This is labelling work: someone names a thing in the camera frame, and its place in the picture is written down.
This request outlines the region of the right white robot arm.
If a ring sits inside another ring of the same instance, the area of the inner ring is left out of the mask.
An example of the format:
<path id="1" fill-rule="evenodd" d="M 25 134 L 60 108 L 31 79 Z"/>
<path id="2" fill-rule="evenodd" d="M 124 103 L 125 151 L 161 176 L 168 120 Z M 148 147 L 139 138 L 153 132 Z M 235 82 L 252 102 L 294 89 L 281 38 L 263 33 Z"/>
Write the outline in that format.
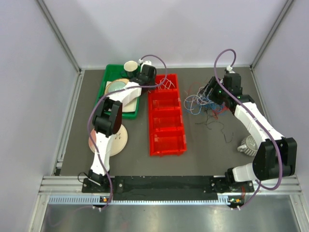
<path id="1" fill-rule="evenodd" d="M 246 181 L 264 181 L 295 174 L 296 140 L 277 132 L 260 113 L 253 98 L 242 93 L 238 73 L 226 72 L 221 80 L 213 76 L 201 94 L 218 105 L 224 104 L 257 145 L 253 162 L 226 171 L 225 185 L 230 191 L 237 191 Z"/>

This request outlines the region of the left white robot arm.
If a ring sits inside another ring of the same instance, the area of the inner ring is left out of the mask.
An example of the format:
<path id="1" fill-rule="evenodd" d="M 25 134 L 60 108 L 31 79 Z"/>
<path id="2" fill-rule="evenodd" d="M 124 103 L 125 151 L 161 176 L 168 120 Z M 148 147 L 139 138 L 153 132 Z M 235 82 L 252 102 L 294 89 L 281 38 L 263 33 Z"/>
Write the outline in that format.
<path id="1" fill-rule="evenodd" d="M 112 139 L 122 126 L 123 107 L 138 98 L 142 88 L 155 85 L 156 68 L 151 62 L 142 63 L 140 71 L 124 88 L 108 93 L 101 98 L 97 108 L 92 113 L 92 125 L 96 132 L 96 139 L 90 139 L 95 147 L 95 156 L 88 178 L 93 181 L 93 186 L 98 191 L 106 191 L 109 187 L 110 150 Z"/>

